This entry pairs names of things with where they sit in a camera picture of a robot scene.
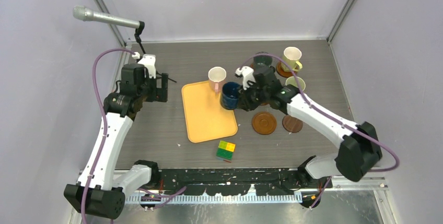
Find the yellow plastic tray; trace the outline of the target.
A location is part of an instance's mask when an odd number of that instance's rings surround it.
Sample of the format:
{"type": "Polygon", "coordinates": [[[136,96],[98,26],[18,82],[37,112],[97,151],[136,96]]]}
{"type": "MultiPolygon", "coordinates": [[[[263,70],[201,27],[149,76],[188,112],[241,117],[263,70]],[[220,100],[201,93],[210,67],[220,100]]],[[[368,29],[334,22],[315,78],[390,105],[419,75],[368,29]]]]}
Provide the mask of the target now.
{"type": "Polygon", "coordinates": [[[220,104],[220,93],[215,93],[208,81],[184,85],[181,89],[188,139],[202,143],[234,136],[238,124],[234,111],[220,104]]]}

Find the pink faceted mug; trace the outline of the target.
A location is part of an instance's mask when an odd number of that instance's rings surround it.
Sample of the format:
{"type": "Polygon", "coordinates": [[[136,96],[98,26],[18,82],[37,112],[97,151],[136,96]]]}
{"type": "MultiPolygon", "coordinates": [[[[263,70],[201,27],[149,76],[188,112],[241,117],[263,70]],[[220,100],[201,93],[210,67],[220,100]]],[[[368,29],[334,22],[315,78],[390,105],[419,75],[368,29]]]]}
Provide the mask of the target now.
{"type": "Polygon", "coordinates": [[[227,72],[224,68],[216,66],[208,71],[208,82],[213,92],[219,93],[225,83],[227,72]]]}

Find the dark walnut wooden coaster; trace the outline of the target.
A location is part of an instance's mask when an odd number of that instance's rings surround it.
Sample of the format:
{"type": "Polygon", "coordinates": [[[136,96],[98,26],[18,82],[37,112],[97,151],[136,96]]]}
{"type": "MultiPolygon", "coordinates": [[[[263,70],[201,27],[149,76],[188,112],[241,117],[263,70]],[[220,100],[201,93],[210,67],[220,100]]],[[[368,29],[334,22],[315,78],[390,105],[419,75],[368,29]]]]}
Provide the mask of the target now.
{"type": "Polygon", "coordinates": [[[290,133],[297,133],[300,132],[303,128],[303,121],[292,117],[290,115],[286,115],[282,119],[282,126],[285,130],[287,130],[290,133]]]}

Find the dark grey green mug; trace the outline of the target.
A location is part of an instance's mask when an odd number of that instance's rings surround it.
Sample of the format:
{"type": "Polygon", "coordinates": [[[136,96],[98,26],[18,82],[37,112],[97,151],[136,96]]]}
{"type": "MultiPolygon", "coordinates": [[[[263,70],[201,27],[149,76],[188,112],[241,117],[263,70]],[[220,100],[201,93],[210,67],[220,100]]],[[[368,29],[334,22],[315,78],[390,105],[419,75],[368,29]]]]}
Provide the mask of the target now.
{"type": "Polygon", "coordinates": [[[253,58],[252,68],[257,68],[261,66],[270,67],[272,66],[273,58],[269,56],[267,52],[257,52],[253,58]]]}

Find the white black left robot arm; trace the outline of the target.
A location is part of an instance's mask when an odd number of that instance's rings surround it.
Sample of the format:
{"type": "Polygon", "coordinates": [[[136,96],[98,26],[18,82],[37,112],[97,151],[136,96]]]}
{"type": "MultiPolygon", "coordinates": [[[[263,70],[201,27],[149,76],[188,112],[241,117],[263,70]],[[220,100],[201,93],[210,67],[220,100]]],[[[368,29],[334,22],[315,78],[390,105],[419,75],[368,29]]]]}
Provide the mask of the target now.
{"type": "Polygon", "coordinates": [[[114,169],[125,137],[144,102],[167,102],[168,74],[142,64],[126,64],[117,90],[99,100],[102,122],[87,165],[75,184],[67,184],[64,197],[80,214],[115,220],[125,199],[145,186],[160,183],[158,164],[138,160],[130,170],[114,178],[114,169]]]}

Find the light green mug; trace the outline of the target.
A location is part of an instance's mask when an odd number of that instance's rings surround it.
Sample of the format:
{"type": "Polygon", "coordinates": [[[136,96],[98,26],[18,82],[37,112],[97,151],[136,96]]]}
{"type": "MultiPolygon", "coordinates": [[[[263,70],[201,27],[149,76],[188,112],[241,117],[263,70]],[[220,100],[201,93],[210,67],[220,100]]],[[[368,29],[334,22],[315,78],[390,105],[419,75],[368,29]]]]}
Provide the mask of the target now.
{"type": "Polygon", "coordinates": [[[306,88],[305,81],[300,77],[289,77],[285,81],[285,85],[293,85],[301,91],[304,91],[306,88]]]}

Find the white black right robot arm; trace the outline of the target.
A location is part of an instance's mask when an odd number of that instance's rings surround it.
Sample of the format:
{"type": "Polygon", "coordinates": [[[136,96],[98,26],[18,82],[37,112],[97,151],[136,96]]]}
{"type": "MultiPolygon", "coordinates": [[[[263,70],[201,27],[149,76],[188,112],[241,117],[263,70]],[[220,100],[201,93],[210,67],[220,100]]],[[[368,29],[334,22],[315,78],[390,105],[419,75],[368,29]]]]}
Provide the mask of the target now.
{"type": "Polygon", "coordinates": [[[298,167],[298,181],[302,186],[313,187],[320,178],[332,175],[342,175],[358,182],[382,158],[378,145],[355,133],[358,130],[376,138],[375,128],[370,123],[358,125],[346,119],[337,123],[327,118],[321,112],[335,118],[338,116],[307,95],[302,95],[297,87],[283,86],[270,67],[252,69],[243,66],[236,69],[235,75],[242,78],[237,108],[252,111],[268,103],[272,108],[309,125],[338,149],[337,153],[327,156],[311,156],[298,167]]]}

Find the brown wooden coaster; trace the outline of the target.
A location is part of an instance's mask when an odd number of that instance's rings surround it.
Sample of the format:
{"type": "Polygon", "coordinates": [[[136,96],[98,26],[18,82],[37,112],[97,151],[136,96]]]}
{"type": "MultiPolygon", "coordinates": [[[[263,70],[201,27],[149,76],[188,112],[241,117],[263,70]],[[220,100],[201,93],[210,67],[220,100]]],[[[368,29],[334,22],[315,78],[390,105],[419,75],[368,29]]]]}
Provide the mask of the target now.
{"type": "Polygon", "coordinates": [[[276,129],[276,118],[269,112],[256,113],[251,121],[252,128],[260,135],[269,135],[276,129]]]}
{"type": "Polygon", "coordinates": [[[298,73],[299,70],[300,70],[300,62],[295,62],[292,64],[289,63],[289,66],[285,65],[283,62],[279,62],[276,65],[277,73],[285,78],[291,77],[293,75],[292,72],[296,74],[298,73]]]}

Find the dark blue mug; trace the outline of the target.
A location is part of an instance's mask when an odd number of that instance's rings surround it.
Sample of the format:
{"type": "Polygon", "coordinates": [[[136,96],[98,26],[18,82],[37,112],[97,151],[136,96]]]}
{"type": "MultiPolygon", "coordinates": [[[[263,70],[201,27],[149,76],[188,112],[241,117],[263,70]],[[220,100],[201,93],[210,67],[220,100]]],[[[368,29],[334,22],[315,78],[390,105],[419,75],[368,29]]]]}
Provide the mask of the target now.
{"type": "Polygon", "coordinates": [[[235,110],[239,101],[240,84],[230,81],[223,85],[220,104],[226,110],[235,110]]]}

